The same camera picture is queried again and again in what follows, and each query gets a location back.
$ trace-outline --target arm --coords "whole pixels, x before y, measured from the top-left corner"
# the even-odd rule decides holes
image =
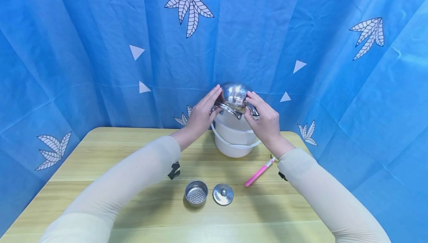
[[[301,149],[279,158],[278,168],[330,229],[336,243],[391,243],[373,215]]]
[[[41,243],[106,243],[119,211],[136,194],[171,171],[181,151],[199,138],[220,110],[216,86],[193,109],[188,125],[137,150],[90,184],[45,231]]]
[[[315,210],[336,238],[336,243],[390,243],[372,214],[315,159],[296,149],[279,133],[279,114],[254,92],[247,102],[257,108],[260,119],[250,111],[245,119],[254,133],[279,160],[278,168],[289,183]]]

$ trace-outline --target white leaf print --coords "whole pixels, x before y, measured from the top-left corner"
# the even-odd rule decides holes
[[[187,124],[187,117],[184,112],[181,113],[181,120]]]
[[[188,106],[188,117],[190,117],[190,114],[192,113],[192,107]]]
[[[50,135],[40,135],[40,136],[37,136],[37,138],[39,138],[40,141],[44,142],[48,147],[50,147],[56,153],[58,154],[60,153],[59,147],[61,144],[55,137]]]
[[[198,14],[206,18],[214,18],[212,12],[206,7],[206,5],[201,0],[193,0],[195,4],[195,9]]]
[[[168,3],[165,4],[165,8],[177,8],[179,1],[180,0],[169,0]]]
[[[191,6],[189,10],[189,19],[188,19],[188,31],[186,38],[190,37],[196,31],[199,22],[199,14],[195,12],[195,4],[194,1],[191,0]]]
[[[307,137],[307,132],[306,132],[306,129],[308,128],[308,124],[306,123],[305,124],[305,127],[303,127],[303,134],[304,134],[304,138],[306,138]]]
[[[180,0],[178,2],[178,20],[180,24],[183,22],[185,18],[186,12],[189,9],[190,0]]]
[[[315,140],[312,139],[312,134],[314,133],[314,130],[315,130],[315,120],[312,121],[312,124],[309,126],[308,130],[306,130],[308,127],[307,123],[305,124],[305,126],[303,128],[302,128],[302,125],[300,125],[300,124],[297,124],[297,126],[299,127],[300,133],[302,134],[303,141],[305,141],[309,144],[318,146],[316,144]]]
[[[56,162],[53,162],[53,161],[45,161],[39,167],[37,167],[37,169],[35,169],[35,171],[47,169],[48,167],[51,167],[55,164],[56,164]]]
[[[187,110],[188,110],[188,117],[190,117],[190,114],[192,113],[192,107],[187,106]],[[181,113],[181,118],[174,117],[174,119],[175,119],[175,121],[177,121],[178,123],[180,123],[183,126],[187,125],[188,119],[187,119],[184,112]]]
[[[370,48],[372,47],[375,41],[374,38],[375,38],[375,35],[374,33],[372,33],[369,39],[366,41],[366,43],[364,43],[363,48],[361,48],[360,51],[357,53],[357,55],[355,55],[354,60],[357,60],[358,58],[362,57],[363,55],[366,54],[366,52],[370,50]]]
[[[175,121],[177,121],[178,123],[180,123],[181,125],[185,126],[187,123],[183,122],[181,119],[179,119],[178,117],[174,117]]]
[[[302,125],[300,125],[300,124],[297,124],[297,126],[299,127],[299,130],[300,130],[300,134],[302,135],[302,138],[305,138],[305,136],[306,136],[306,134],[303,132],[303,128],[302,128]]]
[[[373,46],[373,43],[376,41],[376,44],[383,46],[384,37],[383,37],[383,19],[381,17],[372,18],[361,23],[356,24],[349,30],[360,31],[360,37],[358,38],[356,46],[362,43],[367,37],[366,43],[360,49],[360,51],[355,55],[353,60],[365,55]]]
[[[186,38],[191,37],[199,24],[199,15],[207,18],[213,18],[214,15],[206,7],[201,0],[169,0],[166,8],[178,8],[178,21],[183,23],[187,11],[189,11],[188,28],[186,32]]]
[[[309,143],[309,144],[311,144],[311,145],[318,146],[318,145],[316,144],[316,142],[315,142],[312,138],[307,138],[307,139],[305,139],[305,142],[307,142],[307,143]]]
[[[380,19],[381,18],[373,18],[371,20],[368,20],[371,22],[369,22],[367,26],[362,30],[355,47],[362,43],[367,37],[369,37],[369,35],[373,34],[374,31],[376,31],[376,28],[378,27],[377,23]]]
[[[68,141],[70,140],[71,132],[67,133],[61,141],[61,147],[59,148],[61,157],[64,155],[67,149]]]
[[[60,161],[67,149],[68,141],[70,140],[71,132],[67,133],[59,142],[55,137],[50,135],[37,136],[42,142],[50,147],[54,152],[39,150],[42,156],[46,159],[36,171],[47,169]]]
[[[312,124],[309,126],[308,132],[306,134],[307,138],[311,138],[312,134],[314,133],[315,130],[315,120],[312,121]]]
[[[382,18],[379,21],[379,26],[376,30],[376,35],[374,36],[374,40],[376,41],[376,44],[379,46],[383,46],[384,44],[384,37],[383,37],[383,20]]]
[[[61,156],[55,152],[39,150],[47,161],[57,162],[61,160]]]

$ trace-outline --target black clip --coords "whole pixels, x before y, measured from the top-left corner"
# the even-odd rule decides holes
[[[178,175],[180,175],[180,163],[178,163],[177,161],[171,167],[172,167],[172,170],[169,173],[168,177],[172,180]]]
[[[283,175],[281,172],[279,172],[278,174],[279,174],[279,176],[281,176],[282,179],[284,179],[288,182],[288,180],[285,178],[285,175]]]

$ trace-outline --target stainless steel bowl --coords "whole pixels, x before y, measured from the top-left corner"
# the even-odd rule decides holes
[[[256,108],[245,100],[247,92],[252,91],[251,88],[235,82],[226,82],[220,84],[220,86],[223,91],[214,103],[215,106],[223,108],[238,119],[241,119],[242,114],[245,112],[245,107],[250,108],[253,116],[259,116]]]
[[[202,207],[208,196],[208,187],[203,181],[191,181],[185,189],[185,199],[189,206]]]

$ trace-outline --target pink pen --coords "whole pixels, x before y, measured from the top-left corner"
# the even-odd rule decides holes
[[[275,162],[275,158],[272,158],[270,161],[268,161],[266,164],[263,165],[263,167],[260,168],[260,170],[258,172],[256,172],[248,181],[247,183],[245,183],[245,187],[249,187],[250,184],[252,184],[254,181],[256,181],[257,178],[259,178],[260,175],[262,175],[263,172],[265,172],[265,170],[268,169],[268,167],[270,165],[272,165],[272,163]]]

